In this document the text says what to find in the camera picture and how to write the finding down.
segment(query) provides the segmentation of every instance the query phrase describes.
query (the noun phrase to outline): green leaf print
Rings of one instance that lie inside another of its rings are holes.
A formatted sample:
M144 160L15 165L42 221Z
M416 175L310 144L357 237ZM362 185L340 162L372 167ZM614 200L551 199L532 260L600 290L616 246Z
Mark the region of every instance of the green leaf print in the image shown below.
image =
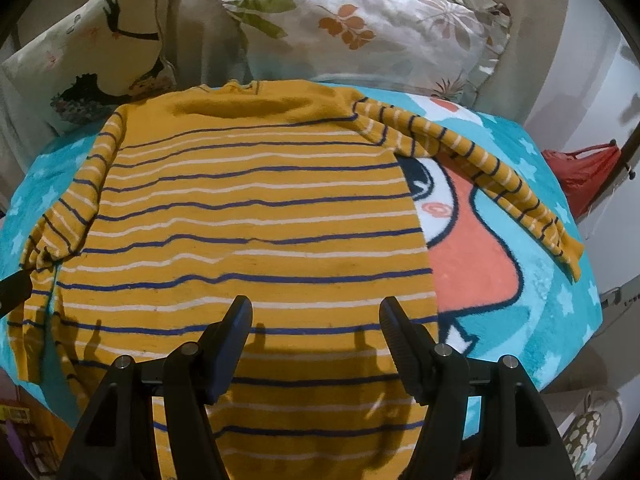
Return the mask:
M238 0L230 3L241 9L267 13L287 12L296 8L294 0Z
M261 32L265 33L274 40L279 40L287 36L287 33L283 28L277 26L275 23L271 23L264 18L261 18L257 14L250 12L232 12L232 14L241 22L246 23L251 27L255 27Z

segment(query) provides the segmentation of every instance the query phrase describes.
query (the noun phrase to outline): pillowcase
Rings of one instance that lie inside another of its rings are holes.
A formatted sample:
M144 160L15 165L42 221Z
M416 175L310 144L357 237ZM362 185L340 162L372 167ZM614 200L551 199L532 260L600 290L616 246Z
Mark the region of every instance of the pillowcase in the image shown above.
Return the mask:
M356 84L466 106L494 72L510 14L493 0L222 0L252 77Z
M174 89L161 51L156 0L89 0L2 68L33 111L63 134Z

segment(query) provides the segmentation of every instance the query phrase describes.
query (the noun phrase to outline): yellow fabric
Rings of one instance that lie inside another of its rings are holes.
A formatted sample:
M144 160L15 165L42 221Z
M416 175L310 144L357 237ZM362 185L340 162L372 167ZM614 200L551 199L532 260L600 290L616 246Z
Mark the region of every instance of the yellow fabric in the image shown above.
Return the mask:
M395 154L438 150L577 277L581 246L511 168L354 89L233 82L120 107L24 248L34 295L9 320L20 378L38 380L51 294L82 408L115 357L165 356L244 294L256 329L211 409L231 476L397 478L424 409L398 380L378 305L397 296L435 336L436 301ZM159 399L154 418L168 478Z

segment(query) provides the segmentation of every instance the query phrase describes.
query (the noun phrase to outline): silver screw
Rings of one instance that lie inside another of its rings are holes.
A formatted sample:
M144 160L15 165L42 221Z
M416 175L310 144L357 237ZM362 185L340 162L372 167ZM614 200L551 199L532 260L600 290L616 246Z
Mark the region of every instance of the silver screw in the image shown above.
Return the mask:
M180 352L182 352L183 355L194 355L199 349L198 343L189 341L180 347Z
M453 353L453 348L451 348L446 343L438 343L436 346L434 346L433 349L435 350L436 354L442 357L447 357Z
M507 368L517 368L520 362L512 355L505 355L502 358L502 364Z
M121 355L120 357L116 358L116 360L113 362L113 365L120 370L124 370L124 368L129 366L132 361L133 359L131 359L131 357L129 357L128 355Z

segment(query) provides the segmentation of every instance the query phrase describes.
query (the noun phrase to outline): orange cartoon face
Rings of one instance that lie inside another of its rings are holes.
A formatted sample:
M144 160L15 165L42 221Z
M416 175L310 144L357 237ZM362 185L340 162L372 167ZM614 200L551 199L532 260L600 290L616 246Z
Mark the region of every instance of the orange cartoon face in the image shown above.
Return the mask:
M456 317L516 301L522 272L504 241L482 221L474 205L479 189L455 162L439 155L436 159L399 156L398 163L429 248L440 340L458 340L454 346L468 353L474 338L462 332Z

